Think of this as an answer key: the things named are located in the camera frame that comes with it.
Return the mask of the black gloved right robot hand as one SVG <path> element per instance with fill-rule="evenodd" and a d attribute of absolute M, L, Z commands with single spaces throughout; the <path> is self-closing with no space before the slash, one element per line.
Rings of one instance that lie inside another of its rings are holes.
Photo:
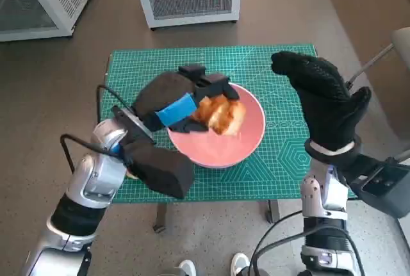
<path fill-rule="evenodd" d="M 371 90 L 350 93 L 338 68 L 323 58 L 281 51 L 271 59 L 272 71 L 287 76 L 299 96 L 310 139 L 332 152 L 353 142 Z"/>

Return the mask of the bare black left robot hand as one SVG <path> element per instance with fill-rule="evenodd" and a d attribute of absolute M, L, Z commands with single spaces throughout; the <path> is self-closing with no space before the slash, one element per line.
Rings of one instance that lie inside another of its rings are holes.
<path fill-rule="evenodd" d="M 192 64 L 156 76 L 136 96 L 133 113 L 152 132 L 169 128 L 178 133 L 206 132 L 208 126 L 192 117 L 203 98 L 223 95 L 230 101 L 240 97 L 229 77 L 207 74 L 203 65 Z"/>

